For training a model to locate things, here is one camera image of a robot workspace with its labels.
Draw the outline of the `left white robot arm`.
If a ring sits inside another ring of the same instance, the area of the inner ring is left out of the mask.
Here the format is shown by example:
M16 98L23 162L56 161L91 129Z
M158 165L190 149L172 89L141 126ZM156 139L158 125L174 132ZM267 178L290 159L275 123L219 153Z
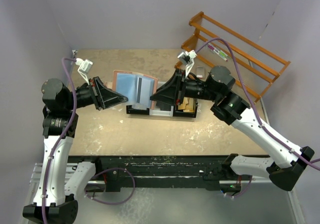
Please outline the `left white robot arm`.
M44 103L42 123L44 156L38 190L22 216L36 224L72 224L80 196L88 181L103 175L100 161L81 161L66 180L69 153L76 134L76 110L94 105L97 110L127 102L127 97L107 88L99 77L69 90L59 79L47 80L41 87Z

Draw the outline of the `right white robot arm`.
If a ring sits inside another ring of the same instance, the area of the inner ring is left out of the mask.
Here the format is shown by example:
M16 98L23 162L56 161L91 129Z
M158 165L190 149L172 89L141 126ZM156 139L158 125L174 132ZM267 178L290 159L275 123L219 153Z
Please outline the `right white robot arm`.
M230 154L222 164L223 176L228 180L240 175L268 178L278 188L291 191L314 150L290 142L261 120L254 109L232 91L235 82L224 66L213 67L205 81L193 74L185 76L184 71L176 69L150 99L168 105L178 105L185 97L212 101L211 111L219 120L244 133L268 154L267 158Z

